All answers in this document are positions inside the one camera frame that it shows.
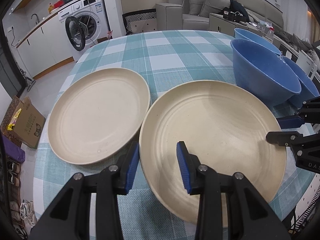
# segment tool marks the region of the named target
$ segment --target beige plate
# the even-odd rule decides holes
[[[280,131],[277,120],[246,90],[219,81],[185,83],[162,95],[142,123],[143,172],[167,209],[196,223],[199,195],[187,194],[176,157],[177,142],[184,141],[190,153],[217,172],[242,172],[270,202],[284,176],[286,149],[266,142],[269,131]]]
[[[68,163],[98,162],[135,135],[149,104],[149,87],[138,73],[124,68],[93,72],[55,104],[48,124],[50,146]]]

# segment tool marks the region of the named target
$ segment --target plaid tablecloth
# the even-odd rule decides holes
[[[232,68],[233,38],[207,31],[163,31],[135,34],[99,43],[88,49],[66,78],[61,94],[74,82],[94,71],[123,67],[142,75],[148,82],[151,103],[164,92],[192,80],[220,80],[236,84]],[[271,108],[275,117],[294,113],[288,102]],[[36,155],[33,199],[39,218],[62,186],[76,172],[84,175],[100,172],[114,164],[127,148],[97,164],[78,166],[60,160],[48,143],[48,119]],[[299,132],[313,134],[303,125]],[[314,173],[295,167],[287,148],[287,166],[282,185],[270,203],[280,219],[284,219],[298,203],[313,179]],[[92,196],[94,207],[95,195]],[[194,239],[195,226],[171,214],[154,196],[138,165],[133,188],[127,196],[118,196],[124,239]],[[94,209],[90,217],[90,236],[95,239]]]

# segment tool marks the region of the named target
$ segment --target blue bowl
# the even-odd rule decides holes
[[[289,101],[291,104],[297,108],[302,107],[302,102],[315,98],[319,96],[319,91],[317,90],[315,84],[312,80],[306,75],[306,73],[291,59],[288,59],[285,56],[282,56],[282,59],[289,65],[289,67],[294,71],[298,76],[298,79],[301,84],[301,93],[299,95],[292,96]]]
[[[282,55],[281,51],[275,45],[273,45],[272,43],[270,43],[269,41],[265,40],[264,38],[260,37],[255,33],[252,33],[243,29],[235,28],[235,38],[254,41],[255,43],[262,45],[263,47],[270,49],[271,51],[276,53],[278,56]]]
[[[276,106],[301,93],[297,75],[271,50],[253,41],[231,41],[233,72],[239,87],[267,106]]]

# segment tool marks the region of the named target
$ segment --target faucet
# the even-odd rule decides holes
[[[34,13],[33,15],[35,15],[35,16],[37,17],[37,21],[38,21],[38,22],[36,22],[36,24],[38,24],[38,23],[40,22],[38,15],[37,15],[36,13]]]

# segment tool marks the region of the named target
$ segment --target screw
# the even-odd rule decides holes
[[[117,171],[118,166],[117,165],[111,165],[109,166],[109,171]]]
[[[82,174],[82,173],[76,173],[75,175],[73,175],[73,178],[74,178],[75,180],[82,179],[82,177],[83,177],[83,174]]]
[[[198,169],[199,169],[199,171],[206,171],[208,169],[208,167],[206,165],[201,164],[201,165],[199,165]]]
[[[243,179],[243,174],[241,172],[236,172],[235,177],[236,179]]]

